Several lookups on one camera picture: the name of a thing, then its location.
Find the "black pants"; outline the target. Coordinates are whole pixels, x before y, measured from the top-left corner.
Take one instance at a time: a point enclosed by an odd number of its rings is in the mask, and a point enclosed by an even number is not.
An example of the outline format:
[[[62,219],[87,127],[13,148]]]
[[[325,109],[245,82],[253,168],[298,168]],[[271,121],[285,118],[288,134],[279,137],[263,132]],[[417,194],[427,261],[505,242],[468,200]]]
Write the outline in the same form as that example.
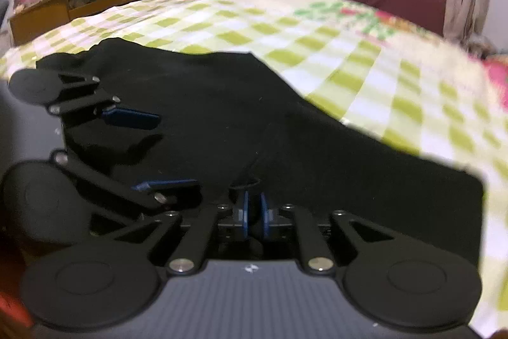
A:
[[[65,129],[68,148],[115,181],[195,179],[212,201],[257,178],[272,203],[316,218],[344,210],[480,260],[477,177],[343,125],[249,53],[187,55],[114,38],[37,67],[98,77],[127,107],[161,116],[152,131],[98,119]]]

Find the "green checkered bed cover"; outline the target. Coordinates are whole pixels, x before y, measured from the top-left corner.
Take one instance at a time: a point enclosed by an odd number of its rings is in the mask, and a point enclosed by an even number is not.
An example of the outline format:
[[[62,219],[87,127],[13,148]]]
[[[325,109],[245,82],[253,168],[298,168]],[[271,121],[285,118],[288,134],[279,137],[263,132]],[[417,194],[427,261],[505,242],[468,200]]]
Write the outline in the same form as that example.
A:
[[[479,174],[486,186],[473,325],[507,325],[507,116],[482,65],[422,35],[395,41],[373,10],[345,0],[144,0],[78,18],[6,52],[1,76],[107,38],[203,54],[249,51],[346,125]]]

